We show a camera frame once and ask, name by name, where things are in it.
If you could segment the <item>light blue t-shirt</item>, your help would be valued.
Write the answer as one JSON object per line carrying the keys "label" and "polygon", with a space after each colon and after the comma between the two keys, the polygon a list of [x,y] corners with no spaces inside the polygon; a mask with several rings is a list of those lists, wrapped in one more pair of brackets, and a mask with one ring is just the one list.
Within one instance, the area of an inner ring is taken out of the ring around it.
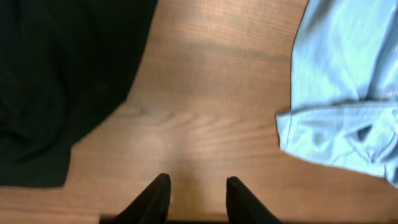
{"label": "light blue t-shirt", "polygon": [[279,146],[397,185],[397,0],[309,0]]}

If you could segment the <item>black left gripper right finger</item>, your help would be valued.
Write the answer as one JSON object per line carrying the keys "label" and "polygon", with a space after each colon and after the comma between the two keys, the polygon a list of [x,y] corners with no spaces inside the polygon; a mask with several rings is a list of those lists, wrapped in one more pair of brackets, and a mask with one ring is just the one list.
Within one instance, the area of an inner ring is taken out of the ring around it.
{"label": "black left gripper right finger", "polygon": [[282,224],[237,177],[227,178],[226,209],[230,224]]}

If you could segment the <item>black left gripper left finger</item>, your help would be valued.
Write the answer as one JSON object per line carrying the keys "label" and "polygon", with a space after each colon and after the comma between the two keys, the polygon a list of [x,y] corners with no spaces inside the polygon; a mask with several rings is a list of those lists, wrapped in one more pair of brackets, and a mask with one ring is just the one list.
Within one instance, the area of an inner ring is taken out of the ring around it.
{"label": "black left gripper left finger", "polygon": [[171,180],[159,174],[119,215],[117,224],[165,224],[170,206]]}

